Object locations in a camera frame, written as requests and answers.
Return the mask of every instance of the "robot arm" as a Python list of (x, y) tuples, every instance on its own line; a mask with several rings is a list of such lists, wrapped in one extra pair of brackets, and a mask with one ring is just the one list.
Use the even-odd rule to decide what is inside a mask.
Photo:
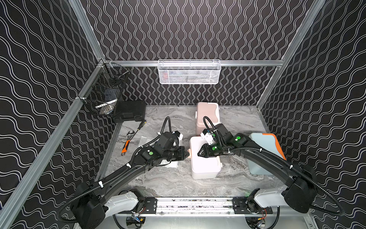
[[(167, 120), (169, 120), (170, 132), (163, 133)], [(100, 181), (90, 185), (87, 183), (80, 184), (76, 188), (73, 199), (59, 208), (57, 219), (65, 223), (79, 223), (83, 229), (94, 229), (105, 217), (134, 209), (144, 198), (137, 196), (138, 192), (118, 195), (121, 187), (127, 185), (137, 176), (158, 166), (163, 159), (170, 162), (186, 159), (189, 153), (184, 150), (183, 146), (179, 146), (181, 138), (182, 136), (178, 131), (171, 132), (170, 119), (167, 117), (161, 135), (139, 147), (126, 165)], [(63, 209), (69, 205), (75, 219), (66, 219), (61, 215)]]
[[(212, 128), (208, 128), (206, 119)], [(285, 184), (275, 189), (254, 190), (248, 197), (244, 208), (258, 212), (267, 206), (290, 206), (301, 213), (307, 213), (312, 208), (331, 215), (344, 215), (344, 209), (339, 201), (317, 183), (314, 168), (308, 165), (303, 167), (294, 165), (267, 151), (242, 133), (233, 136), (223, 124), (214, 126), (208, 117), (204, 117), (203, 120), (207, 128), (203, 131), (203, 135), (207, 137), (210, 134), (216, 143), (204, 144), (198, 152), (198, 156), (205, 158), (223, 155), (242, 156), (265, 168)], [(312, 202), (318, 191), (322, 191), (331, 198), (340, 211), (328, 211), (313, 206)]]

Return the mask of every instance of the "box lid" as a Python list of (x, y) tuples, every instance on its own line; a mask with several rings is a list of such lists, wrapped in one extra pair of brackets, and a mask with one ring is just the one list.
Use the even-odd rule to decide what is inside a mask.
[(203, 122), (204, 116), (209, 117), (214, 125), (221, 123), (219, 115), (219, 105), (217, 103), (199, 102), (197, 104), (197, 113), (196, 113), (198, 126), (202, 127), (205, 126)]

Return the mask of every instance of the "black cable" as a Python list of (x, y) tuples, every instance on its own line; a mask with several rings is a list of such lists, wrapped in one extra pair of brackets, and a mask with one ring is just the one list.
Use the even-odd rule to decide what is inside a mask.
[(116, 214), (114, 214), (114, 215), (113, 215), (113, 219), (114, 219), (114, 221), (115, 221), (115, 223), (116, 223), (116, 225), (117, 225), (117, 227), (118, 227), (119, 229), (125, 229), (125, 228), (124, 228), (124, 227), (122, 227), (122, 226), (119, 224), (119, 222), (117, 221)]
[[(234, 149), (234, 147), (229, 146), (229, 145), (223, 147), (224, 152), (229, 152), (231, 149)], [(228, 154), (221, 154), (221, 155), (223, 155), (223, 156), (233, 156), (233, 155), (235, 155), (235, 153), (230, 152)]]
[(206, 128), (207, 128), (207, 130), (208, 131), (210, 131), (210, 128), (208, 127), (208, 125), (207, 125), (207, 123), (206, 123), (206, 120), (208, 120), (208, 122), (210, 123), (210, 125), (212, 126), (212, 128), (213, 128), (213, 132), (215, 132), (215, 134), (214, 133), (211, 133), (211, 134), (214, 134), (215, 135), (215, 137), (216, 137), (216, 139), (217, 139), (217, 142), (219, 143), (219, 149), (220, 150), (223, 150), (223, 143), (221, 142), (221, 136), (218, 134), (218, 132), (217, 132), (217, 128), (214, 126), (214, 124), (212, 123), (212, 121), (210, 120), (210, 118), (209, 117), (207, 117), (207, 116), (204, 116), (203, 117), (203, 123), (205, 124), (205, 126), (206, 126)]
[(164, 165), (157, 165), (156, 167), (166, 166), (166, 165), (168, 165), (168, 164), (164, 164)]
[[(166, 125), (166, 123), (167, 123), (167, 121), (168, 121), (168, 123), (169, 123), (169, 130), (170, 130), (170, 132), (171, 132), (171, 123), (170, 123), (170, 117), (169, 116), (167, 116), (166, 118), (165, 118), (165, 120), (164, 120), (164, 123), (163, 123), (163, 126), (162, 126), (162, 128), (161, 128), (161, 131), (160, 131), (160, 134), (161, 133), (163, 133), (163, 131), (164, 131), (164, 128), (165, 128), (165, 125)], [(146, 147), (146, 146), (148, 146), (148, 145), (150, 145), (151, 143), (153, 143), (153, 142), (155, 142), (157, 139), (159, 139), (160, 138), (160, 135), (158, 135), (156, 138), (154, 138), (152, 141), (150, 141), (150, 142), (148, 142), (148, 143), (146, 143), (145, 145), (143, 145), (142, 147)], [(136, 154), (138, 153), (138, 151), (139, 150), (141, 150), (142, 149), (142, 147), (140, 146), (140, 147), (138, 147), (136, 150), (135, 150), (135, 152), (133, 153), (133, 155), (132, 155), (132, 157), (131, 157), (131, 160), (129, 161), (129, 164), (132, 164), (133, 163), (133, 161), (134, 161), (134, 159), (135, 159), (135, 157), (136, 157)], [(114, 177), (112, 177), (111, 179), (109, 179), (109, 180), (107, 180), (107, 181), (104, 181), (103, 182), (103, 185), (106, 185), (106, 184), (108, 184), (108, 183), (110, 183), (110, 182), (112, 182), (112, 181), (114, 181), (114, 180), (116, 180), (117, 178), (119, 178), (119, 177), (121, 177), (123, 174), (125, 174), (128, 170), (129, 170), (130, 168), (129, 167), (127, 167), (126, 169), (124, 169), (121, 173), (119, 173), (119, 174), (117, 174), (116, 176), (114, 176)], [(94, 187), (94, 188), (89, 188), (88, 190), (85, 190), (82, 194), (80, 194), (80, 195), (78, 195), (78, 196), (76, 196), (76, 197), (73, 197), (71, 200), (69, 200), (69, 201), (67, 201), (65, 204), (63, 204), (61, 207), (60, 207), (60, 209), (57, 211), (57, 214), (56, 214), (56, 218), (57, 218), (57, 220), (58, 221), (60, 221), (60, 222), (63, 222), (63, 223), (67, 223), (67, 224), (74, 224), (74, 223), (78, 223), (78, 221), (76, 220), (76, 219), (66, 219), (66, 218), (63, 218), (62, 216), (61, 216), (61, 212), (67, 207), (67, 206), (69, 206), (70, 204), (72, 204), (73, 202), (75, 202), (76, 200), (78, 200), (78, 199), (80, 199), (81, 197), (84, 197), (84, 196), (86, 196), (86, 195), (88, 195), (88, 194), (90, 194), (90, 193), (92, 193), (92, 192), (94, 192), (94, 191), (96, 191), (96, 190), (98, 190), (98, 189), (100, 189), (101, 187), (100, 186), (96, 186), (96, 187)]]
[(280, 206), (277, 207), (276, 219), (274, 220), (273, 224), (267, 229), (273, 229), (275, 227), (275, 225), (277, 224), (279, 217), (280, 217)]
[(126, 192), (126, 193), (127, 193), (128, 191), (127, 191), (127, 190), (122, 190), (122, 191), (120, 191), (120, 192), (118, 193), (118, 195), (121, 195), (121, 193), (122, 193), (122, 192)]
[(328, 196), (337, 205), (337, 207), (339, 208), (340, 211), (339, 212), (329, 211), (329, 210), (326, 210), (324, 208), (320, 208), (320, 207), (314, 206), (314, 205), (311, 205), (310, 208), (312, 208), (314, 210), (318, 210), (318, 211), (324, 212), (324, 213), (328, 213), (329, 215), (343, 216), (345, 214), (345, 211), (344, 211), (343, 206), (340, 204), (340, 202), (334, 196), (332, 196), (332, 194), (330, 194), (327, 190), (325, 190), (317, 182), (313, 181), (306, 174), (304, 174), (303, 172), (301, 172), (298, 169), (294, 168), (291, 163), (289, 163), (288, 161), (284, 160), (282, 157), (280, 157), (277, 154), (274, 154), (272, 152), (269, 152), (269, 151), (267, 151), (267, 150), (265, 150), (263, 148), (260, 149), (260, 148), (257, 148), (257, 147), (239, 147), (239, 148), (233, 149), (232, 151), (237, 151), (237, 150), (242, 150), (242, 149), (245, 149), (245, 150), (255, 150), (255, 151), (259, 152), (259, 153), (266, 153), (266, 154), (269, 154), (269, 155), (277, 158), (282, 163), (284, 163), (287, 167), (289, 167), (292, 171), (294, 171), (295, 173), (297, 173), (298, 175), (300, 175), (303, 179), (307, 180), (309, 183), (313, 184), (318, 189), (320, 189), (326, 196)]

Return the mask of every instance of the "red wire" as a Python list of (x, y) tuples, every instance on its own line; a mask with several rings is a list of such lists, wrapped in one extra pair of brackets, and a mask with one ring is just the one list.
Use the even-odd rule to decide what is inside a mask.
[(267, 217), (267, 210), (266, 210), (266, 209), (264, 209), (264, 211), (266, 212), (266, 216), (265, 216), (264, 218), (266, 218), (266, 217)]
[(140, 214), (141, 214), (141, 213), (143, 213), (143, 212), (145, 211), (145, 209), (146, 209), (146, 207), (144, 207), (144, 208), (143, 208), (143, 210), (142, 210), (141, 212), (136, 213), (136, 214), (138, 214), (138, 217), (140, 217)]
[(264, 209), (264, 211), (266, 212), (266, 216), (264, 216), (264, 217), (260, 218), (259, 220), (264, 219), (264, 218), (266, 218), (266, 217), (267, 217), (267, 210), (266, 210), (266, 209)]

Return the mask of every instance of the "wavy line wallpaper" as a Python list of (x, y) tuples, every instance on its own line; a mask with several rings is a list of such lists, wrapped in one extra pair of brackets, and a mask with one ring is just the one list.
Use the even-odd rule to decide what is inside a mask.
[(327, 0), (262, 110), (287, 159), (314, 166), (346, 210), (315, 211), (320, 229), (366, 228), (365, 31), (365, 0)]
[(278, 60), (312, 0), (81, 0), (107, 60)]
[(0, 0), (0, 209), (97, 61), (67, 0)]
[[(275, 68), (222, 67), (218, 84), (168, 85), (159, 83), (157, 68), (134, 67), (123, 96), (126, 101), (145, 100), (149, 105), (196, 105), (206, 101), (255, 106)], [(109, 69), (112, 74), (121, 72), (115, 64)]]
[[(56, 221), (56, 211), (79, 184), (94, 181), (114, 128), (110, 117), (93, 116), (83, 107), (11, 228), (73, 228)], [(73, 216), (64, 212), (64, 217)]]

